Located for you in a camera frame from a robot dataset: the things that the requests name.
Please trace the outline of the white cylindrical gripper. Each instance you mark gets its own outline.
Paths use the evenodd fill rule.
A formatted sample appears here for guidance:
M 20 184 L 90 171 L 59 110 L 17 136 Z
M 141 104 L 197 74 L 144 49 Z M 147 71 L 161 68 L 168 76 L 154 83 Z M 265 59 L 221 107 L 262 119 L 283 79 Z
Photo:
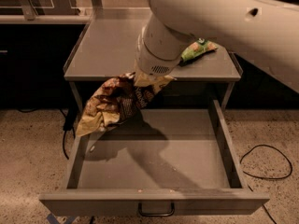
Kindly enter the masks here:
M 136 42 L 135 78 L 136 87 L 148 87 L 150 84 L 155 94 L 165 88 L 174 77 L 167 76 L 178 65 L 180 58 L 173 61 L 163 60 L 154 56 L 146 47 L 140 35 Z

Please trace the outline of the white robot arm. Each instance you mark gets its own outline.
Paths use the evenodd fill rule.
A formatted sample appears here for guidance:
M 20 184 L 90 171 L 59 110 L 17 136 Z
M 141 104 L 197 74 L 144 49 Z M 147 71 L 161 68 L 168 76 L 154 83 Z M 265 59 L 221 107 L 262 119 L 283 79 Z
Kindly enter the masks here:
M 164 76 L 199 38 L 215 42 L 299 92 L 299 8 L 276 0 L 148 0 L 135 63 Z

